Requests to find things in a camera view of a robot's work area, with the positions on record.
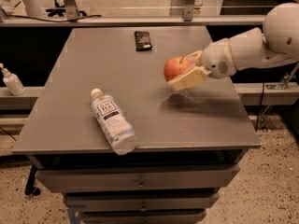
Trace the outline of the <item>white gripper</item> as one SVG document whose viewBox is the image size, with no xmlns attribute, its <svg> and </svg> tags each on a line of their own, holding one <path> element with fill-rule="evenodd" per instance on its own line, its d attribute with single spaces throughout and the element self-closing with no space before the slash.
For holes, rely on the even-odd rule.
<svg viewBox="0 0 299 224">
<path fill-rule="evenodd" d="M 205 82 L 208 76 L 223 78 L 236 73 L 228 38 L 208 45 L 203 51 L 197 50 L 186 58 L 196 66 L 188 68 L 181 75 L 168 81 L 168 85 L 176 91 L 199 85 Z"/>
</svg>

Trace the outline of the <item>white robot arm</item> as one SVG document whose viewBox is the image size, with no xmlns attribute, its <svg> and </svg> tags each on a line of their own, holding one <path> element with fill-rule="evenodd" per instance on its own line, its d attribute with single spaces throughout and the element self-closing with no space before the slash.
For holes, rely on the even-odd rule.
<svg viewBox="0 0 299 224">
<path fill-rule="evenodd" d="M 253 28 L 213 42 L 164 65 L 164 78 L 175 90 L 185 90 L 208 77 L 230 77 L 249 68 L 273 68 L 299 61 L 299 4 L 271 9 L 262 28 Z"/>
</svg>

